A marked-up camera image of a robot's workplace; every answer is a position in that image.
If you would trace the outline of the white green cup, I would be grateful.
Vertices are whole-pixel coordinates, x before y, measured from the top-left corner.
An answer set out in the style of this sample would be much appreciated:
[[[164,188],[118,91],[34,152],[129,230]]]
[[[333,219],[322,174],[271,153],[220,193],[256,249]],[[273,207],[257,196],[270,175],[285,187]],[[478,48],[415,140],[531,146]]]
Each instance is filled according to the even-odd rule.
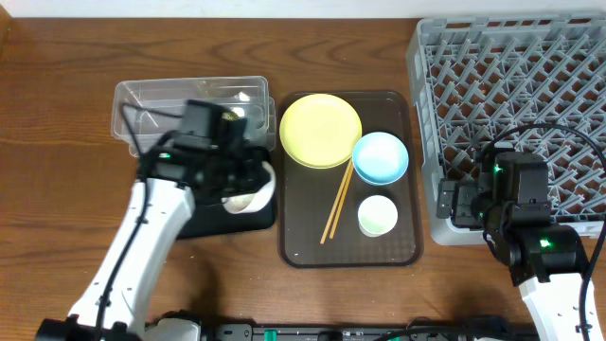
[[[357,211],[361,232],[376,238],[390,232],[396,225],[399,214],[394,202],[382,195],[365,198]]]

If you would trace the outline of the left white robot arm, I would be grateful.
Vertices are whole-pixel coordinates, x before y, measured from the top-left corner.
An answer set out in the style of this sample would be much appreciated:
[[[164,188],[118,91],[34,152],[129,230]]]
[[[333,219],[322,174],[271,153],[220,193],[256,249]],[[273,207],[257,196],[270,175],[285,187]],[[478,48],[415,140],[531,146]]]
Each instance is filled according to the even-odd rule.
[[[246,141],[244,115],[190,99],[179,118],[178,129],[136,151],[130,202],[101,266],[67,318],[45,319],[36,339],[202,339],[202,323],[183,312],[146,324],[168,253],[198,206],[257,193],[273,172]]]

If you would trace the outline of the white rice bowl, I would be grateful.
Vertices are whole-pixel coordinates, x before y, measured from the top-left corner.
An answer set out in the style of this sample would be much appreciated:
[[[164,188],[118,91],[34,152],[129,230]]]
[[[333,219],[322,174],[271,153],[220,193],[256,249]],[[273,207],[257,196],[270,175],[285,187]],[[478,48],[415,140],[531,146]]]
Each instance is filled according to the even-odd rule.
[[[276,173],[267,162],[262,167],[269,173],[270,180],[257,192],[222,198],[223,208],[230,214],[254,213],[263,209],[272,199],[276,189]]]

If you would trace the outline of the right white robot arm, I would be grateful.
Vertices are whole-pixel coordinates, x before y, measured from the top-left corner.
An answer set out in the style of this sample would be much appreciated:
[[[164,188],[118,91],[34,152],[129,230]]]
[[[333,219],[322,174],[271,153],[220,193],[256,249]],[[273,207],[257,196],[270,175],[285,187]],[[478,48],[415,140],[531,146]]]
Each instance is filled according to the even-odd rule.
[[[474,181],[440,181],[439,219],[475,228],[520,290],[542,340],[600,340],[590,261],[579,233],[551,220],[548,167],[533,153],[498,149]]]

